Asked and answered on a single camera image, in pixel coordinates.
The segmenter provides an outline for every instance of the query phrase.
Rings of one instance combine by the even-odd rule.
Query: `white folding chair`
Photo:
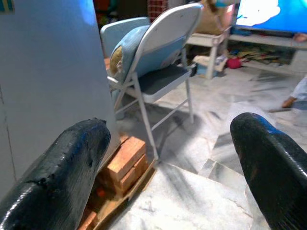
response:
[[[199,3],[187,4],[179,7],[169,9],[168,11],[161,14],[148,28],[144,36],[141,39],[139,47],[136,51],[134,60],[130,66],[127,77],[123,84],[119,83],[116,79],[108,77],[111,87],[120,90],[120,93],[116,99],[114,109],[116,113],[120,113],[123,110],[129,108],[136,102],[139,103],[143,121],[145,123],[146,131],[150,144],[153,148],[154,157],[158,159],[158,153],[155,146],[152,131],[168,119],[176,110],[182,107],[185,103],[189,104],[189,115],[191,123],[193,119],[193,109],[189,88],[189,76],[190,71],[187,69],[186,51],[184,45],[189,36],[195,30],[195,27],[201,19],[203,6]],[[101,29],[101,38],[103,44],[103,50],[105,56],[110,56],[110,44],[116,44],[125,35],[124,33],[129,32],[131,29],[145,25],[149,23],[146,18],[137,18],[124,20],[104,26]],[[106,36],[106,32],[110,32],[114,26],[114,33],[117,32],[116,36]],[[126,31],[122,32],[119,28],[125,28]],[[181,63],[182,67],[176,65],[170,65],[164,69],[149,72],[143,76],[138,76],[139,63],[146,62],[146,59],[151,58],[151,52],[159,50],[167,50],[172,44],[180,41],[181,43]],[[166,115],[161,121],[156,123],[153,127],[150,126],[145,103],[154,103],[177,86],[186,83],[187,99],[185,99],[180,105],[173,109],[168,115]],[[128,94],[136,98],[133,102],[120,108],[121,100],[124,94]]]

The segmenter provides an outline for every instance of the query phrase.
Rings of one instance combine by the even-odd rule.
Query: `chair seat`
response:
[[[157,101],[182,84],[189,76],[189,70],[176,65],[145,74],[139,78],[144,101],[146,103]]]

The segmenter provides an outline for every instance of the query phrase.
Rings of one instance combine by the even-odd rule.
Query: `pink object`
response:
[[[233,58],[227,61],[227,66],[231,69],[237,69],[237,68],[240,68],[242,65],[241,65],[240,59]]]

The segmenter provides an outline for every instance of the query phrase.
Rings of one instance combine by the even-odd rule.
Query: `television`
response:
[[[307,0],[241,0],[236,26],[307,33]]]

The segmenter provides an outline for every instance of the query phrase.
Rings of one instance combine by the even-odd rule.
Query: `person's leg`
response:
[[[307,76],[305,76],[296,86],[290,97],[283,102],[282,108],[290,108],[293,102],[299,100],[307,100]]]

